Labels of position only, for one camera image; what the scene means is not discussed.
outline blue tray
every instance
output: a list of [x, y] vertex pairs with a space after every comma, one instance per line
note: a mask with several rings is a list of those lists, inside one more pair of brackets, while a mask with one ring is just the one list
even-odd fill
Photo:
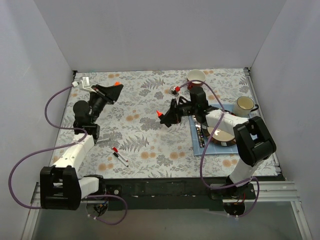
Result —
[[[211, 104], [211, 106], [220, 108], [219, 104]], [[225, 110], [231, 111], [234, 108], [233, 104], [223, 104]], [[194, 123], [194, 120], [192, 119], [192, 116], [189, 116], [189, 123], [190, 123], [190, 130], [191, 130], [191, 140], [192, 140], [192, 146], [193, 146], [193, 155], [195, 156], [201, 156], [204, 152], [204, 147], [200, 148], [199, 146], [199, 140], [197, 136], [197, 130]], [[207, 138], [204, 137], [204, 144], [207, 144]], [[238, 154], [238, 148], [237, 145], [233, 146], [219, 146], [211, 142], [205, 152], [205, 155], [218, 155], [218, 154]]]

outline orange gripper tip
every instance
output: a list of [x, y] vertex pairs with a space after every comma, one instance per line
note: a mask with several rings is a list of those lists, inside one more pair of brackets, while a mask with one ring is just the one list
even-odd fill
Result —
[[156, 113], [158, 114], [158, 117], [160, 117], [161, 115], [163, 115], [162, 112], [156, 111]]

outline black mounting bracket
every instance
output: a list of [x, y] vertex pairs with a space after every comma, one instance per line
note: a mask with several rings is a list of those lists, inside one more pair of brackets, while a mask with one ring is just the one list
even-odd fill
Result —
[[81, 188], [74, 167], [45, 166], [40, 172], [40, 202], [43, 209], [76, 210]]

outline black bracket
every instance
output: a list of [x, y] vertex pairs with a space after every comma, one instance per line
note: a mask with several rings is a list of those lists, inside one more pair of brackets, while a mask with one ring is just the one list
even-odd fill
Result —
[[[211, 184], [212, 187], [221, 187], [219, 184]], [[245, 194], [245, 199], [255, 199], [256, 193], [254, 189], [254, 185], [252, 183], [249, 183], [248, 185], [236, 187], [236, 190], [238, 192], [233, 191], [232, 196], [230, 195], [230, 192], [227, 189], [222, 190], [210, 190], [210, 196], [212, 200], [232, 200], [236, 199], [239, 196], [243, 196]]]
[[233, 132], [239, 156], [249, 166], [255, 166], [277, 150], [265, 122], [259, 116], [250, 118], [248, 123], [236, 125]]
[[76, 210], [81, 188], [74, 167], [45, 166], [40, 172], [40, 202], [43, 209]]

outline floral tablecloth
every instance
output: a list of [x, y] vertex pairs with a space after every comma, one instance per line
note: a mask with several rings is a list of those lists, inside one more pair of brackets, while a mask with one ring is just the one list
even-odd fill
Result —
[[[188, 70], [127, 71], [77, 73], [75, 80], [89, 77], [91, 84], [111, 86], [121, 82], [124, 88], [114, 105], [106, 105], [96, 121], [100, 125], [100, 139], [80, 166], [79, 176], [103, 175], [104, 178], [182, 178], [199, 177], [200, 158], [194, 157], [188, 117], [181, 124], [167, 128], [161, 125], [156, 110], [165, 113], [172, 96], [171, 86], [186, 81]], [[242, 69], [207, 69], [206, 82], [214, 89], [222, 103], [235, 103], [240, 96], [251, 97], [250, 88]], [[209, 103], [216, 103], [206, 87]], [[182, 89], [189, 99], [189, 92]], [[89, 100], [89, 93], [73, 88], [67, 102], [62, 125], [71, 127], [74, 122], [73, 105]], [[57, 145], [70, 143], [74, 133], [61, 130]], [[113, 155], [112, 147], [129, 159], [125, 167]], [[54, 151], [51, 164], [65, 149]], [[203, 174], [206, 177], [226, 177], [235, 168], [237, 154], [206, 156]], [[265, 160], [255, 172], [258, 176], [277, 175], [273, 157]]]

